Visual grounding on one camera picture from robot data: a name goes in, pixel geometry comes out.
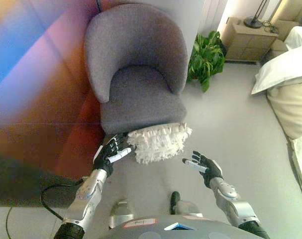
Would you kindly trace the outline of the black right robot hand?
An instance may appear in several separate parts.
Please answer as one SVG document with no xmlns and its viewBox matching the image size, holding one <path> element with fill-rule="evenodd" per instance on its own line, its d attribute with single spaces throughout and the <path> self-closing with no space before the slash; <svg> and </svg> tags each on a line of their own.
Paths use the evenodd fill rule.
<svg viewBox="0 0 302 239">
<path fill-rule="evenodd" d="M 207 158 L 198 151 L 193 151 L 192 160 L 183 158 L 182 162 L 195 168 L 204 179 L 207 188 L 211 188 L 210 181 L 214 178 L 223 179 L 222 169 L 215 160 Z"/>
</svg>

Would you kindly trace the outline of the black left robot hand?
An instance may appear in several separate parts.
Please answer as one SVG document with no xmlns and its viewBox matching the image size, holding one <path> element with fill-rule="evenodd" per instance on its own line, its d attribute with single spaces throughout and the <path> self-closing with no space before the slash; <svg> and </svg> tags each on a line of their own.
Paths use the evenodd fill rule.
<svg viewBox="0 0 302 239">
<path fill-rule="evenodd" d="M 100 145 L 93 159 L 93 169 L 102 169 L 109 177 L 113 173 L 113 164 L 132 152 L 127 135 L 128 133 L 116 134 L 106 144 Z"/>
</svg>

